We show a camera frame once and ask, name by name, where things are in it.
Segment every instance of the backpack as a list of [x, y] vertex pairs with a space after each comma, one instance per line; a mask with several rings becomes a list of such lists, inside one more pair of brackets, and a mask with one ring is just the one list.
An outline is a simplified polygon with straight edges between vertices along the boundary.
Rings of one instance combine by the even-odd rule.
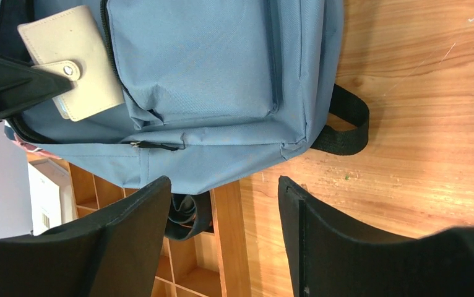
[[[117, 186], [166, 175], [174, 193], [198, 194], [311, 147], [350, 155], [367, 144], [368, 107], [334, 85], [341, 0], [2, 0], [0, 55], [31, 63], [17, 26], [80, 5], [126, 104], [74, 122], [47, 100], [7, 120]], [[325, 126], [328, 112], [356, 129]]]

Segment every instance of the wallet snap button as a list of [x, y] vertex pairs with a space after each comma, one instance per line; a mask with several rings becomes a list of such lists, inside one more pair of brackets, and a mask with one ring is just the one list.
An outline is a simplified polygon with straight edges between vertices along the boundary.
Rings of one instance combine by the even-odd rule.
[[67, 75], [72, 75], [73, 74], [73, 68], [69, 67], [69, 66], [64, 66], [64, 73], [67, 74]]

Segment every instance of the scratch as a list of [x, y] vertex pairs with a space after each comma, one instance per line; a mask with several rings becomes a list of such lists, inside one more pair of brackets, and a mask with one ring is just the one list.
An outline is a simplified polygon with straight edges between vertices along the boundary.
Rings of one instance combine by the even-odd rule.
[[445, 61], [445, 59], [447, 58], [447, 56], [450, 54], [450, 52], [452, 51], [452, 48], [455, 47], [455, 45], [457, 44], [457, 41], [454, 42], [454, 44], [452, 45], [452, 47], [450, 47], [449, 51], [445, 54], [445, 56], [441, 59], [441, 62], [439, 62], [439, 64], [443, 63], [443, 61]]
[[410, 77], [412, 74], [414, 74], [414, 72], [416, 72], [416, 70], [421, 67], [425, 62], [426, 60], [428, 60], [428, 58], [430, 58], [434, 53], [436, 52], [436, 50], [434, 50], [432, 53], [430, 53], [428, 55], [428, 57], [426, 57], [423, 62], [421, 62], [419, 65], [417, 65], [417, 67], [414, 68], [414, 70], [411, 71], [411, 73], [409, 73], [407, 76], [403, 77], [402, 79], [400, 79], [393, 87], [391, 87], [390, 89], [388, 89], [388, 91], [384, 92], [383, 94], [383, 97], [386, 97], [386, 94], [388, 94], [391, 90], [393, 90], [395, 87], [397, 87], [398, 85], [400, 85], [405, 79], [407, 79], [408, 77]]

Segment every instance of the fabric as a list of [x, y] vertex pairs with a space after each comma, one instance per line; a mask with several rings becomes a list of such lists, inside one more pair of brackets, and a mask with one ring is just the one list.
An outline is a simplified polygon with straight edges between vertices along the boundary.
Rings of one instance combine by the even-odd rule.
[[213, 232], [210, 192], [199, 195], [173, 194], [164, 235], [182, 241], [204, 231]]
[[[28, 2], [0, 10], [0, 52], [23, 56], [1, 33], [13, 21], [89, 5], [126, 104], [71, 122], [47, 101], [21, 114], [47, 139], [20, 136], [118, 186], [165, 174], [174, 193], [206, 192], [305, 152], [326, 123], [342, 0], [110, 0], [102, 10], [52, 0], [17, 11]], [[177, 150], [131, 145], [140, 141]]]
[[60, 159], [56, 155], [53, 155], [52, 153], [43, 150], [42, 148], [39, 148], [35, 145], [29, 144], [23, 139], [18, 136], [15, 131], [9, 126], [9, 124], [6, 122], [4, 125], [4, 134], [6, 135], [7, 139], [11, 140], [11, 142], [20, 147], [22, 150], [26, 151], [27, 153], [32, 153], [37, 156], [41, 157], [46, 157], [46, 158], [54, 158], [54, 159]]

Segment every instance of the wooden table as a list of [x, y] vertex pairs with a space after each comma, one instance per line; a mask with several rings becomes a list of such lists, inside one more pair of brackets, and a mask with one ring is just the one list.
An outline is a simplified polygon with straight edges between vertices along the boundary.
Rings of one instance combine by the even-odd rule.
[[474, 0], [346, 0], [337, 83], [371, 109], [368, 147], [310, 151], [241, 180], [254, 296], [292, 296], [277, 179], [376, 227], [474, 225]]

